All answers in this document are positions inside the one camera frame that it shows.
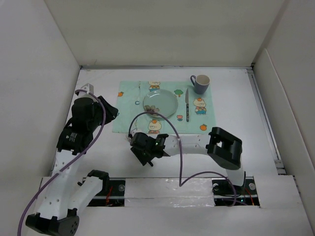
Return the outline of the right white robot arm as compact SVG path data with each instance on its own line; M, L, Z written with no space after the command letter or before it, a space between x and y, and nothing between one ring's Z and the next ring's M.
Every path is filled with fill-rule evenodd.
M245 171L241 164L242 141L220 127L212 128L209 134L181 137L170 134L150 137L137 132L131 135L130 146L131 152L143 166L151 164L154 158L180 153L208 155L226 170L230 192L238 194L245 189Z

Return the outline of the purple mug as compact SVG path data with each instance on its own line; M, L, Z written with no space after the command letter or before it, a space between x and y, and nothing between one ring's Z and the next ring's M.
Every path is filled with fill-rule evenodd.
M200 95L206 92L210 84L210 78L206 75L191 75L190 81L193 84L194 92Z

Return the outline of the green cartoon print cloth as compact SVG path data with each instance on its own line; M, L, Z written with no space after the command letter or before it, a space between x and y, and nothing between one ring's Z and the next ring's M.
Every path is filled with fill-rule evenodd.
M176 95L178 109L170 117L146 112L143 99L151 91L165 89ZM186 122L185 94L189 89L189 122ZM114 133L127 133L138 129L147 134L173 133L204 134L216 126L211 91L196 94L189 82L122 81L117 99L118 116L114 121Z

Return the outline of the pale green glass plate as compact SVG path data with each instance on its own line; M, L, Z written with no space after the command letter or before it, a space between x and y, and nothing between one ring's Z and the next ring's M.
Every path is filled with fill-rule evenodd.
M160 113L165 117L170 117L178 109L178 99L172 92L158 89L145 95L143 108L146 112Z

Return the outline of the silver knife dark handle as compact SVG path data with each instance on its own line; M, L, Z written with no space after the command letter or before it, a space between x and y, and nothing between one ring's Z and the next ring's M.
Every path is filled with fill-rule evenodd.
M189 89L186 90L185 103L186 103L186 122L189 122Z

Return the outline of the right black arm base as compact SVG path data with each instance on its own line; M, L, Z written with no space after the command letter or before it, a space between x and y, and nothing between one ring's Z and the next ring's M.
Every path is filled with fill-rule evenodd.
M243 186L234 186L236 195L230 184L223 178L212 179L215 206L260 206L256 184L253 177L247 177Z

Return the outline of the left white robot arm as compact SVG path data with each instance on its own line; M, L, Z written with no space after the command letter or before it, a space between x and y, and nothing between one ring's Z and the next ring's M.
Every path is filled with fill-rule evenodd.
M113 121L118 109L102 96L84 90L76 91L72 116L63 128L57 143L56 159L51 178L38 190L31 202L45 193L36 213L22 217L25 225L43 235L73 236L78 230L80 213L96 195L109 191L109 174L92 170L79 190L71 193L76 172L86 152L100 136L104 126Z

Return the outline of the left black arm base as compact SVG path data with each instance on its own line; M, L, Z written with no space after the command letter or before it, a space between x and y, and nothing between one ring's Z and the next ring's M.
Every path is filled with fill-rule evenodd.
M103 180L102 190L89 202L89 207L124 207L125 206L125 184L123 178L110 178L109 174L100 170L90 171L82 181L77 182L82 186L87 177L97 177Z

